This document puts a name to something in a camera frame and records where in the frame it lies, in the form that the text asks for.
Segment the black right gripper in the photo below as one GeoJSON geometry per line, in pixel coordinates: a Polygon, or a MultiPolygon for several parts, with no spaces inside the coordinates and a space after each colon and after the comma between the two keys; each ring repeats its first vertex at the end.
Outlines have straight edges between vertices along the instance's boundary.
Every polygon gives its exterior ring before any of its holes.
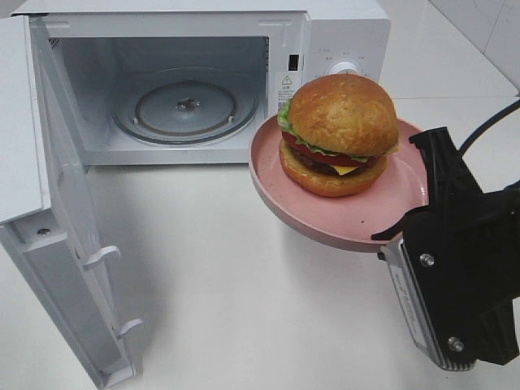
{"type": "Polygon", "coordinates": [[[370,238],[390,241],[405,226],[407,254],[421,280],[446,282],[472,301],[519,297],[519,191],[482,193],[446,127],[409,143],[426,169],[428,206],[405,212],[370,238]]]}

